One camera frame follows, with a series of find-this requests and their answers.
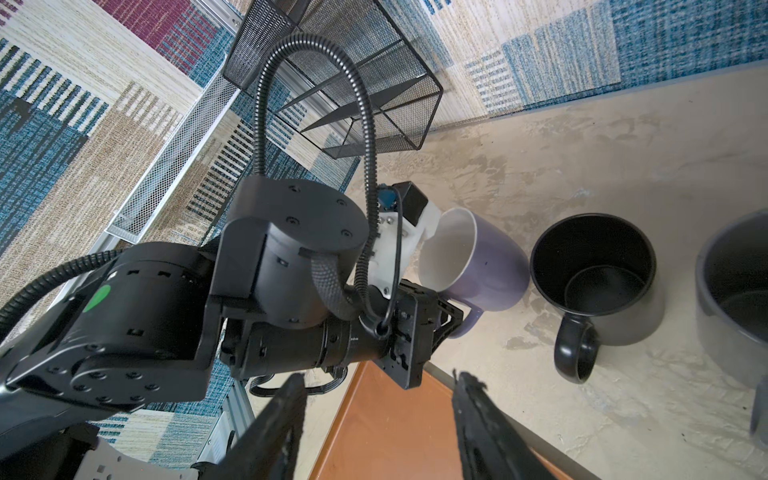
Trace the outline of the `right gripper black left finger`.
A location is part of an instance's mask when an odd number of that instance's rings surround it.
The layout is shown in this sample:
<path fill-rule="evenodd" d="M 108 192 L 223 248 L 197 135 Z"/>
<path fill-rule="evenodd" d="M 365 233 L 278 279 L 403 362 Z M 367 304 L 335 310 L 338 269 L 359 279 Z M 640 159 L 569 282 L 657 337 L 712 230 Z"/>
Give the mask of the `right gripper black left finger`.
<path fill-rule="evenodd" d="M 242 438 L 201 479 L 292 479 L 303 433 L 307 392 L 294 373 L 277 390 Z"/>

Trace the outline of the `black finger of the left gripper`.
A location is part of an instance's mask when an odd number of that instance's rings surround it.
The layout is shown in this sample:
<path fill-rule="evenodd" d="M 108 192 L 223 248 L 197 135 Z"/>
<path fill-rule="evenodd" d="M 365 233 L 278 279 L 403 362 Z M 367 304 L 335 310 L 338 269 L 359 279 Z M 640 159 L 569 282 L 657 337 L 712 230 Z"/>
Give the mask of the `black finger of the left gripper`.
<path fill-rule="evenodd" d="M 464 312 L 443 298 L 438 298 L 437 304 L 438 319 L 434 335 L 435 339 L 445 339 L 463 323 Z"/>

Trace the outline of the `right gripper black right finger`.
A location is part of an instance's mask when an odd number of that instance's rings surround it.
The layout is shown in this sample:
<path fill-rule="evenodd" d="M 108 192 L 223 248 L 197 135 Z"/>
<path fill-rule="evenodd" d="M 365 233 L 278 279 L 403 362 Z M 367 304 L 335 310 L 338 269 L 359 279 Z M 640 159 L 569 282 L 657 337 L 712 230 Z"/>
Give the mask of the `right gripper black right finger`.
<path fill-rule="evenodd" d="M 453 373 L 452 407 L 465 479 L 552 479 L 486 385 L 468 372 Z"/>

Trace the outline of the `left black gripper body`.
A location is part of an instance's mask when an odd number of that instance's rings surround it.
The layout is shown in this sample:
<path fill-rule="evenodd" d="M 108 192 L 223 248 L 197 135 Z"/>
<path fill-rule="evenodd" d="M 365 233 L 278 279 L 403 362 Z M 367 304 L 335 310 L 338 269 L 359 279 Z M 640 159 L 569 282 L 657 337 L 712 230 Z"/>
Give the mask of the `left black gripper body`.
<path fill-rule="evenodd" d="M 436 292 L 409 280 L 399 285 L 392 333 L 384 356 L 374 364 L 403 390 L 421 385 L 424 365 L 433 353 L 439 302 Z"/>

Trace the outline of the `purple mug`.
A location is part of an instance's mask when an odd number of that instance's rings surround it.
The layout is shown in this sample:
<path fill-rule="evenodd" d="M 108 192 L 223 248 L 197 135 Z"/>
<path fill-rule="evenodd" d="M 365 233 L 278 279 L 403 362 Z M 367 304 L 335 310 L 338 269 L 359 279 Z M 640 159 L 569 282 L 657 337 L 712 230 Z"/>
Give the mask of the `purple mug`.
<path fill-rule="evenodd" d="M 466 335 L 485 312 L 515 306 L 528 289 L 528 257 L 505 232 L 466 208 L 444 212 L 422 246 L 421 285 L 470 308 L 451 334 Z"/>

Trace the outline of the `black mug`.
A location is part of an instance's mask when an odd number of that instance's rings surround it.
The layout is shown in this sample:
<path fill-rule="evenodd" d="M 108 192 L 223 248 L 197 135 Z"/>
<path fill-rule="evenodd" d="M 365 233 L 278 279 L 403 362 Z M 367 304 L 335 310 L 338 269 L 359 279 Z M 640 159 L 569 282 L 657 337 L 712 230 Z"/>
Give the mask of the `black mug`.
<path fill-rule="evenodd" d="M 566 380 L 585 383 L 602 346 L 626 346 L 652 335 L 664 317 L 658 263 L 648 237 L 604 213 L 565 218 L 538 238 L 531 279 L 562 313 L 554 365 Z"/>

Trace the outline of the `grey mug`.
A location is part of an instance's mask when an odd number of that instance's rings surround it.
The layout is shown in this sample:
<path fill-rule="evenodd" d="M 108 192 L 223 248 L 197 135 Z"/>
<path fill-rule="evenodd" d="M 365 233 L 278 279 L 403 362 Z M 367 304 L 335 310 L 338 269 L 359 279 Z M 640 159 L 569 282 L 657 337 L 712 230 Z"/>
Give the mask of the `grey mug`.
<path fill-rule="evenodd" d="M 716 232 L 695 267 L 696 322 L 705 353 L 755 390 L 749 435 L 767 448 L 767 211 Z"/>

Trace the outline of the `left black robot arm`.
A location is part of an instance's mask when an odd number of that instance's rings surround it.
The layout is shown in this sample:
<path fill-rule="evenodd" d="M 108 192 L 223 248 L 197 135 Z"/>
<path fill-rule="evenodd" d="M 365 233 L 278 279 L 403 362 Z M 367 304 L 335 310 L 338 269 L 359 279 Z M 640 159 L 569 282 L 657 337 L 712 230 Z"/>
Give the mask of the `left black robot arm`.
<path fill-rule="evenodd" d="M 347 79 L 363 123 L 366 204 L 313 181 L 266 173 L 266 106 L 280 64 L 325 56 Z M 373 361 L 404 389 L 464 323 L 436 292 L 392 273 L 368 277 L 378 237 L 372 105 L 354 62 L 297 33 L 265 55 L 257 80 L 253 170 L 221 234 L 201 247 L 150 242 L 67 261 L 1 310 L 1 475 L 5 479 L 290 479 L 309 396 L 306 369 L 342 383 Z M 98 422 L 205 397 L 213 366 L 287 381 L 218 463 L 164 469 L 99 436 Z"/>

